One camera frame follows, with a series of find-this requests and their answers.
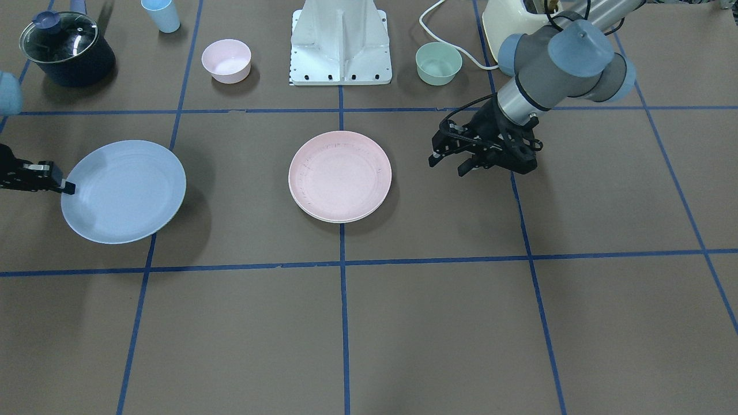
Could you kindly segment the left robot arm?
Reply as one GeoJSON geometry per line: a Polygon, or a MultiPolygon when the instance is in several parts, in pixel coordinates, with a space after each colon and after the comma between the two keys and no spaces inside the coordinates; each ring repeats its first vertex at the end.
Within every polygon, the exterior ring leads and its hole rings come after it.
{"type": "Polygon", "coordinates": [[[533,129],[565,98],[609,103],[633,89],[634,64],[608,39],[642,1],[580,1],[532,34],[514,33],[496,62],[510,77],[498,91],[478,98],[480,109],[464,125],[445,116],[432,138],[430,167],[456,153],[469,153],[458,175],[500,167],[518,174],[537,168],[542,142],[533,129]]]}

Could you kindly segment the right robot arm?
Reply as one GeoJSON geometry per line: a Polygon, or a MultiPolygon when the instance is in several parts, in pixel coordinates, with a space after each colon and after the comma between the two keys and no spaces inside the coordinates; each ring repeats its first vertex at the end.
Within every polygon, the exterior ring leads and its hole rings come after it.
{"type": "MultiPolygon", "coordinates": [[[[1,114],[12,116],[22,110],[20,81],[11,73],[1,73],[1,114]]],[[[13,191],[53,191],[74,195],[76,184],[63,178],[55,163],[40,161],[32,163],[15,156],[8,145],[1,145],[1,187],[13,191]]]]}

